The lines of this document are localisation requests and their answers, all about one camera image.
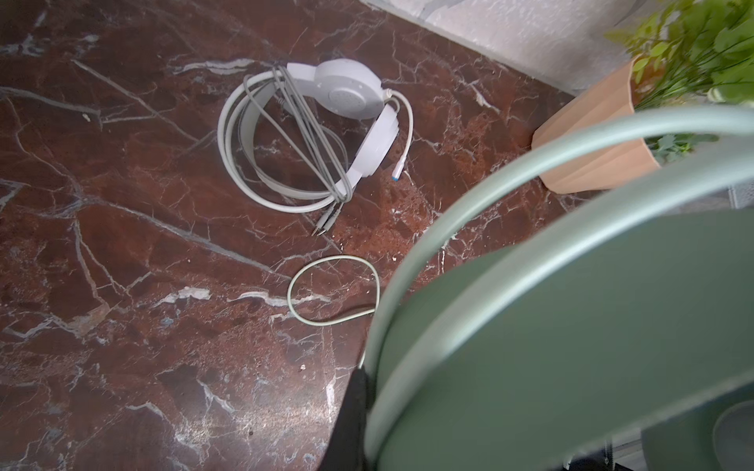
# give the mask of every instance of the white wall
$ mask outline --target white wall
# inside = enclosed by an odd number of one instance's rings
[[[588,88],[628,59],[602,35],[658,0],[363,0],[562,90]]]

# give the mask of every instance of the headphone ear cup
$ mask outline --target headphone ear cup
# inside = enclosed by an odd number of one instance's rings
[[[362,176],[372,175],[388,154],[397,136],[398,114],[392,106],[385,105],[366,133],[349,170],[353,169]]]

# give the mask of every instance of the marble floor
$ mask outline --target marble floor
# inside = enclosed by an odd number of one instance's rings
[[[347,253],[388,283],[570,98],[353,0],[10,0],[0,32],[0,469],[315,469],[369,319],[297,322],[291,276]],[[415,143],[406,178],[391,181],[394,145],[312,237],[316,215],[233,186],[214,129],[244,73],[336,57],[409,97]],[[354,151],[366,127],[323,119]],[[267,126],[260,155],[289,157]],[[524,185],[417,286],[575,204]],[[347,262],[295,293],[313,317],[373,296]]]

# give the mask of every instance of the tan planter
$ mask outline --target tan planter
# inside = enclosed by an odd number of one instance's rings
[[[532,148],[594,124],[633,114],[633,61],[577,96],[534,132]],[[540,175],[556,193],[619,187],[660,168],[644,139],[592,152]]]

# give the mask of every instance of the gray cable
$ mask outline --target gray cable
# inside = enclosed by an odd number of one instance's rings
[[[244,86],[241,85],[241,92],[243,93]],[[265,107],[270,98],[276,94],[275,83],[272,79],[267,80],[266,83],[258,86],[251,91],[254,99],[261,107]],[[323,200],[325,198],[333,199],[332,195],[328,191],[309,191],[300,190],[297,188],[285,185],[282,182],[277,181],[268,175],[256,162],[255,150],[254,150],[254,135],[256,133],[256,126],[259,123],[260,113],[259,109],[250,103],[248,96],[244,95],[243,105],[240,103],[238,106],[242,107],[242,118],[238,120],[237,133],[238,141],[241,144],[241,151],[243,151],[249,164],[253,167],[256,175],[259,179],[267,185],[272,191],[275,191],[283,196],[287,196],[296,200]],[[284,101],[282,97],[276,96],[282,106]],[[338,150],[342,156],[342,161],[345,167],[348,167],[348,156],[345,150],[345,146],[340,138],[327,127],[323,127],[323,130],[327,135],[332,138],[332,141],[338,146]]]
[[[317,118],[314,116],[311,108],[309,108],[309,105],[307,104],[304,96],[296,87],[295,81],[288,70],[284,67],[276,66],[273,68],[272,72],[272,80],[275,82],[276,88],[283,98],[284,105],[287,107],[287,110],[293,116],[296,124],[299,126],[299,130],[301,131],[301,135],[304,139],[304,143],[308,150],[309,156],[307,156],[307,154],[304,153],[300,149],[300,147],[298,147],[293,142],[293,140],[283,130],[283,128],[272,118],[272,116],[270,116],[269,113],[267,113],[267,111],[264,110],[264,107],[260,105],[259,102],[257,102],[257,100],[254,98],[254,94],[249,90],[249,87],[247,85],[249,79],[251,78],[250,75],[244,77],[244,91],[246,92],[249,101],[259,110],[260,115],[264,116],[268,121],[270,121],[275,129],[288,142],[288,144],[290,144],[293,150],[296,151],[300,158],[307,164],[311,171],[314,172],[317,178],[327,189],[327,192],[333,196],[334,201],[331,205],[331,208],[336,207],[336,205],[340,205],[338,206],[338,210],[334,213],[332,209],[328,210],[328,213],[332,213],[333,215],[328,216],[325,221],[321,221],[321,224],[317,224],[315,232],[320,230],[322,227],[330,228],[335,222],[335,219],[337,219],[338,215],[340,214],[339,208],[342,206],[342,204],[350,201],[354,195],[354,190],[351,187],[348,178],[346,177],[346,170],[344,168],[344,165],[348,165],[348,157],[345,146],[343,144],[343,141],[340,140],[340,138],[337,137],[337,135],[333,131],[323,127],[317,122]],[[327,135],[329,135],[335,141],[339,151],[341,152],[343,163],[338,159],[335,150],[327,139]],[[249,161],[254,169],[259,172],[260,169],[258,168],[256,161],[251,157],[249,157]],[[345,194],[342,194],[337,189],[337,180],[333,178],[333,175],[330,173],[327,167],[328,163],[335,169],[338,180],[343,182]],[[279,184],[279,186],[282,188],[289,188],[285,185],[280,184],[279,182],[274,181],[266,174],[265,178]]]

